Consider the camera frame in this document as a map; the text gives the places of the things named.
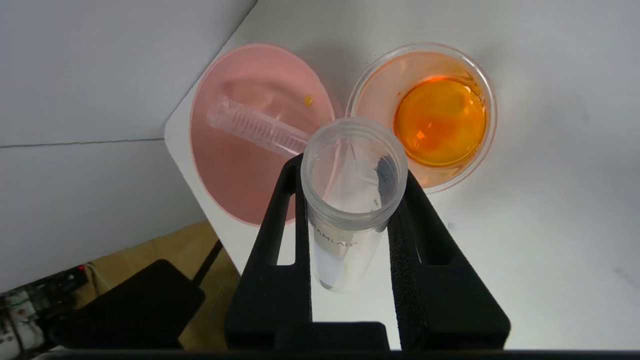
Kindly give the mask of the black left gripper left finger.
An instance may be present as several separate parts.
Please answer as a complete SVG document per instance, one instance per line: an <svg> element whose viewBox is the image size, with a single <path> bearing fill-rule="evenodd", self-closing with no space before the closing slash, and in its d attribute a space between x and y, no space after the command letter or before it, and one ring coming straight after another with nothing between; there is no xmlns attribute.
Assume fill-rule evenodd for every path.
<svg viewBox="0 0 640 360"><path fill-rule="evenodd" d="M302 155L297 155L284 164L226 311L224 335L230 350L274 349L280 330L308 324L313 319L302 160ZM294 262L279 265L290 198L295 198Z"/></svg>

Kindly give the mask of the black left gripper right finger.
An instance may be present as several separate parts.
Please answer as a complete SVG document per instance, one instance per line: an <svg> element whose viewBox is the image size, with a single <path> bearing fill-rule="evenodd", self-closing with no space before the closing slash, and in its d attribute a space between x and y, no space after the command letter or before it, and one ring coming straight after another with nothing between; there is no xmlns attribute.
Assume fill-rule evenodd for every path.
<svg viewBox="0 0 640 360"><path fill-rule="evenodd" d="M387 231L400 348L503 349L508 316L412 173Z"/></svg>

